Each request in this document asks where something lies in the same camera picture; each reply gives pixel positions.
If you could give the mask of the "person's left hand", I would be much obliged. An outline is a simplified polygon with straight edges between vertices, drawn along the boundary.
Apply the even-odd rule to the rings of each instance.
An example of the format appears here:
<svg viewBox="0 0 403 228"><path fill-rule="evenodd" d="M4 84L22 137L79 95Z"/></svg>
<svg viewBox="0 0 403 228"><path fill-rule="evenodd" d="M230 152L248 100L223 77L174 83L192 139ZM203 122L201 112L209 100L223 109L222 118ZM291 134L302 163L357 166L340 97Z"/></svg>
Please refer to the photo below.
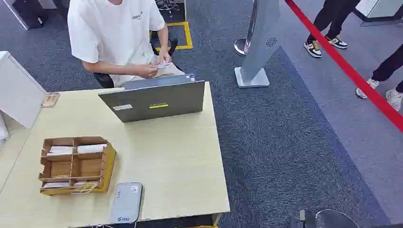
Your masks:
<svg viewBox="0 0 403 228"><path fill-rule="evenodd" d="M167 64L171 63L171 56L168 53L168 49L166 47L161 47L159 51L159 64Z"/></svg>

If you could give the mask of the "person's right hand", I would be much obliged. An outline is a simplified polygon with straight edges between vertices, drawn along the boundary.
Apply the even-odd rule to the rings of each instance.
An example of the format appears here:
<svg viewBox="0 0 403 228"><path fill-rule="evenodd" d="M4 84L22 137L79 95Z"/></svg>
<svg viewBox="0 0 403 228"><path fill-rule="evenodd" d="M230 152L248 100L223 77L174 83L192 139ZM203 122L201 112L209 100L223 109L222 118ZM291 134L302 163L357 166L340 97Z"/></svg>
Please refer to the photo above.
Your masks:
<svg viewBox="0 0 403 228"><path fill-rule="evenodd" d="M153 78L158 73L158 68L153 65L137 65L136 66L136 73L138 76L142 78Z"/></svg>

